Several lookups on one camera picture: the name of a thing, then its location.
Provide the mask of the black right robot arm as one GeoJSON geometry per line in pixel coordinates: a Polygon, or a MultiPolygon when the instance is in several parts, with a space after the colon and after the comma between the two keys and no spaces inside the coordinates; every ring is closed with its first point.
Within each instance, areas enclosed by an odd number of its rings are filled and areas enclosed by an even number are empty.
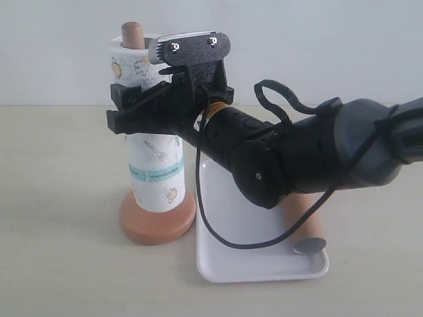
{"type": "Polygon", "coordinates": [[[310,108],[287,86],[254,87],[262,107],[278,118],[263,122],[232,105],[222,66],[177,67],[170,81],[150,88],[113,84],[116,134],[174,134],[233,177],[255,205],[274,207],[292,193],[348,190],[390,183],[402,166],[422,160],[422,100],[385,106],[338,98],[310,108]],[[197,74],[199,81],[192,81],[197,74]]]}

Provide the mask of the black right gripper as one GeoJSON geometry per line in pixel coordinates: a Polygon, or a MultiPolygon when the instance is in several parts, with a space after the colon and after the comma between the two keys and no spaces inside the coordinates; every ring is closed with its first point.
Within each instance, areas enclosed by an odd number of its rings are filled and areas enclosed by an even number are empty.
{"type": "Polygon", "coordinates": [[[191,145],[198,143],[195,126],[199,115],[214,102],[231,104],[235,90],[227,86],[223,62],[165,67],[160,75],[168,81],[149,91],[153,96],[139,99],[142,87],[110,85],[115,110],[106,111],[109,130],[114,134],[174,134],[191,145]]]}

